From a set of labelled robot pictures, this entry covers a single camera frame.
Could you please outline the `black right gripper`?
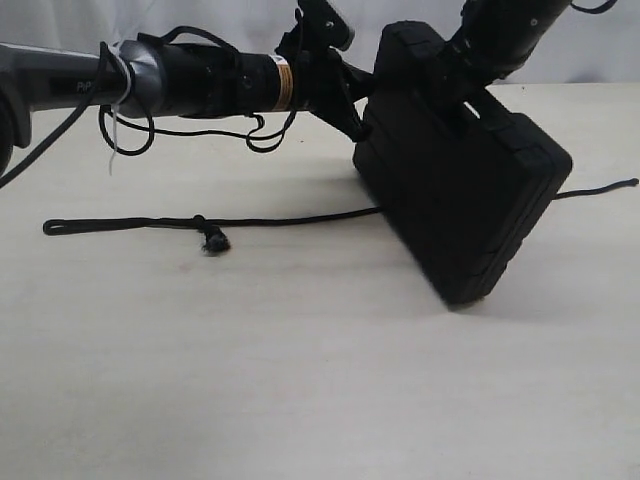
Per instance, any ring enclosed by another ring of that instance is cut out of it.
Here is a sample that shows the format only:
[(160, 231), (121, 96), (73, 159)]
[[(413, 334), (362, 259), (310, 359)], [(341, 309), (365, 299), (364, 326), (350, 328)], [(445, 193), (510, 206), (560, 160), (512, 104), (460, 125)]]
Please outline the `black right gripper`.
[(495, 81), (492, 65), (471, 47), (446, 42), (436, 60), (436, 86), (442, 100), (466, 99)]

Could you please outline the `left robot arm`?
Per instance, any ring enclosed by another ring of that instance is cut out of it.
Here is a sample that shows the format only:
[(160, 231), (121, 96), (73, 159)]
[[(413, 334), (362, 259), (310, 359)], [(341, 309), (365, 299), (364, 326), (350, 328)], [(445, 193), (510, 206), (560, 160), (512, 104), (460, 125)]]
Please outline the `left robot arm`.
[(98, 121), (149, 136), (159, 117), (261, 119), (307, 111), (360, 142), (369, 127), (356, 103), (370, 96), (369, 72), (345, 62), (355, 33), (328, 1), (301, 1), (295, 24), (271, 54), (245, 53), (200, 28), (139, 34), (96, 55), (5, 43), (1, 47), (1, 181), (29, 168), (90, 107)]

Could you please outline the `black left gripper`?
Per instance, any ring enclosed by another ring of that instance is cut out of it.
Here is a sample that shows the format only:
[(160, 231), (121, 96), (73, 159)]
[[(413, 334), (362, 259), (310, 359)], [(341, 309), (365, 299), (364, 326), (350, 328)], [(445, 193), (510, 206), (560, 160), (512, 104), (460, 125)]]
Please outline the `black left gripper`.
[(351, 46), (354, 30), (330, 1), (299, 0), (294, 16), (296, 25), (276, 48), (293, 71), (289, 108), (313, 113), (353, 142), (365, 140), (370, 128), (355, 104), (374, 93), (375, 76), (340, 56)]

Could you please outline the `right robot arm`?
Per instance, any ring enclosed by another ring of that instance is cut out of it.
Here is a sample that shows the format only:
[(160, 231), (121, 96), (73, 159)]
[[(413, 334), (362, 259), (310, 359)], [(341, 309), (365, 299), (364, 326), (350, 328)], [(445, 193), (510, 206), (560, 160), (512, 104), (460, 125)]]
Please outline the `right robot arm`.
[(519, 70), (568, 0), (467, 1), (461, 25), (437, 54), (437, 87), (447, 103)]

